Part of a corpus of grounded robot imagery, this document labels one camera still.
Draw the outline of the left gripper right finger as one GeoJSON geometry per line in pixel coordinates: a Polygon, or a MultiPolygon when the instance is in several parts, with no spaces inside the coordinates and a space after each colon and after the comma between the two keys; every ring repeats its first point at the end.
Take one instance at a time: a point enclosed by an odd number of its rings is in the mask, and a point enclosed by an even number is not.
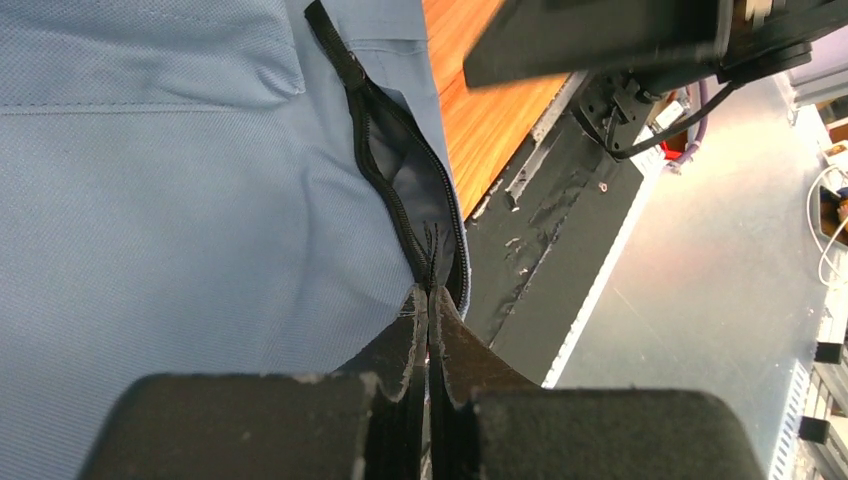
{"type": "Polygon", "coordinates": [[[720,398],[675,389],[548,390],[460,320],[428,305],[436,479],[760,479],[741,421],[720,398]]]}

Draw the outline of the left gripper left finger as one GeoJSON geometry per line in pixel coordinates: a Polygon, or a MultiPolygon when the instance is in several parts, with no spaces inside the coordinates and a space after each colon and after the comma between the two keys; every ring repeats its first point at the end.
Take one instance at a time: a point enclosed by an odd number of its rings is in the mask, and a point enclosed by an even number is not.
{"type": "Polygon", "coordinates": [[[84,479],[416,479],[427,296],[330,373],[156,374],[118,399],[84,479]]]}

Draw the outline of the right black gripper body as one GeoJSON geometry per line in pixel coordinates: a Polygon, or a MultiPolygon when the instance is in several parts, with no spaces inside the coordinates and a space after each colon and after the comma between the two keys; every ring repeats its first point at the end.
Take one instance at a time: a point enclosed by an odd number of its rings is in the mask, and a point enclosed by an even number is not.
{"type": "Polygon", "coordinates": [[[573,72],[713,61],[727,51],[729,1],[506,1],[463,61],[470,89],[573,72]]]}

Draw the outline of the blue-grey fabric backpack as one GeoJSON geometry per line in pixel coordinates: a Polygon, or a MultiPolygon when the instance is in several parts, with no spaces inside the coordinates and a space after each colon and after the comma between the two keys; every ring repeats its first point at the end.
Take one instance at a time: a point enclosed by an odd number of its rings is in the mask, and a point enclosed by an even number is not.
{"type": "Polygon", "coordinates": [[[150,374],[330,372],[467,243],[418,1],[1,5],[1,475],[70,479],[150,374]]]}

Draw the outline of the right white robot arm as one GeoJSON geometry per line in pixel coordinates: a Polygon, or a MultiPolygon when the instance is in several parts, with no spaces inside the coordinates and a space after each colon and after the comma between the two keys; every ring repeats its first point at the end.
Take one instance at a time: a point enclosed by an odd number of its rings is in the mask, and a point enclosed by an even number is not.
{"type": "Polygon", "coordinates": [[[707,78],[721,85],[672,137],[746,84],[807,63],[814,41],[846,23],[843,1],[506,1],[463,68],[472,89],[585,73],[573,114],[626,159],[652,147],[636,135],[665,94],[707,78]]]}

